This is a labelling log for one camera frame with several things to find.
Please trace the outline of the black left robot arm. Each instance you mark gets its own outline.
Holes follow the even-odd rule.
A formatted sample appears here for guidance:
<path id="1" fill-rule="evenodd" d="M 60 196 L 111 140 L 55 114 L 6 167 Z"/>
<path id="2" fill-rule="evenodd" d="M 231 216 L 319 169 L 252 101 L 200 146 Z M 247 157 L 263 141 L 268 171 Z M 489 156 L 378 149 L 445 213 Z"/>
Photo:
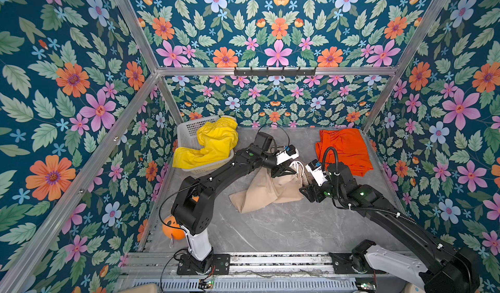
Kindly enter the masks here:
<path id="1" fill-rule="evenodd" d="M 299 151 L 289 144 L 282 151 L 271 153 L 273 142 L 271 135 L 259 132 L 253 143 L 235 152 L 220 168 L 197 179 L 183 180 L 171 214 L 186 233 L 190 259 L 198 264 L 210 264 L 214 250 L 207 228 L 213 218 L 216 198 L 233 182 L 259 168 L 270 171 L 272 177 L 296 173 L 290 165 L 299 157 Z"/>

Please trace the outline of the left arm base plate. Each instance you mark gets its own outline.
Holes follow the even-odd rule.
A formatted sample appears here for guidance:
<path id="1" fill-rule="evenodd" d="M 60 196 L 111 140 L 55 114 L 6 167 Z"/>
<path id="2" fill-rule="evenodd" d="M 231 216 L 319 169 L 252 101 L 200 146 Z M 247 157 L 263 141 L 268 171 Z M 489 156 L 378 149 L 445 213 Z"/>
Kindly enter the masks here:
<path id="1" fill-rule="evenodd" d="M 209 254 L 204 260 L 197 260 L 191 254 L 183 254 L 180 257 L 178 276 L 209 276 L 228 275 L 230 268 L 229 254 Z"/>

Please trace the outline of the beige shorts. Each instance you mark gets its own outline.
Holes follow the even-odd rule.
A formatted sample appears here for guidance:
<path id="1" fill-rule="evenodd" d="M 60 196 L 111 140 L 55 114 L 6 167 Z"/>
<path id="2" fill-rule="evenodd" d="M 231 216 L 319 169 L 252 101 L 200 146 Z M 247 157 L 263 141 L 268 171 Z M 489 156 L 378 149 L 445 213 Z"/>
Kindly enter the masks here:
<path id="1" fill-rule="evenodd" d="M 293 161 L 290 166 L 296 173 L 276 178 L 269 169 L 261 168 L 247 190 L 229 195 L 229 199 L 241 214 L 254 212 L 270 204 L 300 201 L 304 198 L 299 190 L 312 183 L 312 175 L 304 164 Z"/>

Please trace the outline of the yellow shorts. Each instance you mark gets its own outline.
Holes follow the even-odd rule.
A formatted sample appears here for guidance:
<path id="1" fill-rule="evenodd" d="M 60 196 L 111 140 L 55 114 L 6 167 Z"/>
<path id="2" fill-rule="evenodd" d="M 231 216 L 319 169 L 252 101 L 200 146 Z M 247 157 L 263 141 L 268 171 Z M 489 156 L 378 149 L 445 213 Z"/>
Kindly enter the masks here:
<path id="1" fill-rule="evenodd" d="M 229 157 L 238 143 L 238 123 L 235 118 L 222 116 L 214 123 L 206 123 L 197 131 L 199 150 L 177 147 L 174 151 L 173 167 L 196 168 L 215 163 Z"/>

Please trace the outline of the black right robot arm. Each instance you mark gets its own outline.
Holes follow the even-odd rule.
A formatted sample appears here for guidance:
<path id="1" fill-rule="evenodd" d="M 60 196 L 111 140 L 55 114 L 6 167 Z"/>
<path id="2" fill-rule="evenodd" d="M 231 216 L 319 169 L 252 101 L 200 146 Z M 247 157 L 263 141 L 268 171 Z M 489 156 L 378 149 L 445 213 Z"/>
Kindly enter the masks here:
<path id="1" fill-rule="evenodd" d="M 357 212 L 385 229 L 413 254 L 401 255 L 364 240 L 352 250 L 348 260 L 354 272 L 379 270 L 425 292 L 475 292 L 479 288 L 480 258 L 474 251 L 455 248 L 424 230 L 375 188 L 359 185 L 350 168 L 340 162 L 335 148 L 329 147 L 327 151 L 333 153 L 334 162 L 308 163 L 305 168 L 314 181 L 300 192 L 311 203 L 330 198 L 334 207 Z"/>

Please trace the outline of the orange shorts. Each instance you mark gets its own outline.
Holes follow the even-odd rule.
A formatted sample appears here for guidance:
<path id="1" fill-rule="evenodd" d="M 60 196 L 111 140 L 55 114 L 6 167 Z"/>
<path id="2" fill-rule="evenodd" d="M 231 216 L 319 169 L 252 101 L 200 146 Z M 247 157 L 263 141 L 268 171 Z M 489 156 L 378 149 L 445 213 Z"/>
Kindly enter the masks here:
<path id="1" fill-rule="evenodd" d="M 353 176 L 364 177 L 373 170 L 367 146 L 358 129 L 321 130 L 320 141 L 315 145 L 315 152 L 320 163 L 329 147 L 337 150 L 339 162 L 350 168 Z"/>

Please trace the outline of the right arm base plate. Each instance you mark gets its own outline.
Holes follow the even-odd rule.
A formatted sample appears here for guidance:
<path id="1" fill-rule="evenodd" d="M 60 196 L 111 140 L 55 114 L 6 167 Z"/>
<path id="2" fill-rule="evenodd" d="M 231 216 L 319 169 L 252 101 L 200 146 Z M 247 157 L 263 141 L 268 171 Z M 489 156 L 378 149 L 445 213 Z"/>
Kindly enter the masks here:
<path id="1" fill-rule="evenodd" d="M 385 274 L 380 270 L 371 268 L 368 263 L 361 258 L 360 255 L 352 253 L 334 253 L 329 252 L 329 257 L 332 259 L 332 266 L 336 274 Z"/>

